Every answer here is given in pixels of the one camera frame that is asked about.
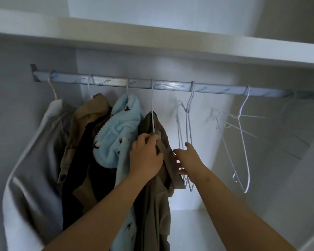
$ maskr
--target hand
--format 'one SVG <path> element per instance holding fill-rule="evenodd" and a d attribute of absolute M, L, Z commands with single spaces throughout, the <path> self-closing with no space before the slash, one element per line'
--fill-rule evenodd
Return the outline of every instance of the hand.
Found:
<path fill-rule="evenodd" d="M 139 175 L 145 183 L 159 172 L 163 164 L 163 154 L 156 155 L 156 141 L 159 139 L 159 135 L 141 134 L 130 152 L 130 173 Z"/>
<path fill-rule="evenodd" d="M 179 170 L 179 173 L 188 175 L 189 179 L 195 184 L 198 174 L 203 167 L 206 168 L 206 166 L 202 163 L 193 145 L 190 143 L 185 143 L 185 145 L 187 147 L 186 150 L 173 150 L 176 154 L 174 157 L 180 161 L 180 163 L 177 163 L 177 166 L 179 168 L 184 168 Z"/>

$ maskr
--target forearm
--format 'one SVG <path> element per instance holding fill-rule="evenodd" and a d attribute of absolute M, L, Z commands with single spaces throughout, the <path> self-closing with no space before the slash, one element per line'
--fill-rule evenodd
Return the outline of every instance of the forearm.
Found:
<path fill-rule="evenodd" d="M 129 174 L 92 210 L 47 245 L 44 251 L 109 250 L 145 183 Z"/>
<path fill-rule="evenodd" d="M 295 250 L 204 165 L 195 185 L 227 250 Z"/>

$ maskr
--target hanging clothes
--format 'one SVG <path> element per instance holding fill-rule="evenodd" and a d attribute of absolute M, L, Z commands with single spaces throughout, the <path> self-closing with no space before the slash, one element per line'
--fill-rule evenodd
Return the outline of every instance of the hanging clothes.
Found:
<path fill-rule="evenodd" d="M 138 125 L 142 119 L 138 98 L 124 94 L 115 103 L 112 117 L 105 123 L 94 139 L 93 155 L 96 162 L 110 169 L 117 169 L 115 186 L 129 173 L 129 152 L 137 140 Z M 132 251 L 136 238 L 134 208 L 129 212 L 110 250 Z"/>
<path fill-rule="evenodd" d="M 116 170 L 101 167 L 95 162 L 92 154 L 93 140 L 101 127 L 109 120 L 111 111 L 110 107 L 104 116 L 87 124 L 73 156 L 63 186 L 64 230 L 92 209 L 114 188 Z M 98 180 L 95 180 L 96 173 L 100 173 L 97 176 Z"/>
<path fill-rule="evenodd" d="M 152 132 L 151 112 L 140 123 L 138 132 Z M 134 202 L 138 232 L 135 251 L 169 251 L 167 237 L 170 234 L 171 213 L 168 198 L 175 189 L 184 189 L 184 182 L 178 174 L 174 153 L 163 126 L 154 113 L 155 133 L 161 136 L 156 142 L 156 152 L 163 154 L 163 165 L 139 193 Z"/>
<path fill-rule="evenodd" d="M 69 141 L 61 161 L 61 172 L 58 177 L 58 183 L 63 183 L 67 177 L 72 158 L 85 131 L 86 125 L 105 116 L 109 108 L 110 105 L 107 99 L 99 93 L 95 95 L 93 99 L 85 102 L 74 113 Z"/>
<path fill-rule="evenodd" d="M 3 196 L 8 251 L 38 251 L 62 232 L 59 164 L 76 107 L 50 103 L 36 134 L 8 177 Z"/>

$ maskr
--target rod bracket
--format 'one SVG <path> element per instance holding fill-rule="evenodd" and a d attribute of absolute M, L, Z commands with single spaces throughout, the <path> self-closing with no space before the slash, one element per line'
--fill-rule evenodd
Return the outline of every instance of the rod bracket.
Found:
<path fill-rule="evenodd" d="M 36 75 L 34 75 L 34 71 L 37 71 L 37 67 L 35 64 L 30 64 L 30 69 L 31 69 L 31 75 L 32 75 L 32 78 L 34 79 L 34 82 L 41 82 L 38 77 Z"/>

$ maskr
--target left hand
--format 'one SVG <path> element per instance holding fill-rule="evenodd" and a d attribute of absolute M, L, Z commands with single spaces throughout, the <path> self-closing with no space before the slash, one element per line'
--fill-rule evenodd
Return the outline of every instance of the left hand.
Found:
<path fill-rule="evenodd" d="M 159 139 L 159 135 L 141 134 L 130 152 L 130 173 L 137 174 L 145 183 L 159 172 L 163 164 L 163 154 L 156 155 L 156 141 Z"/>

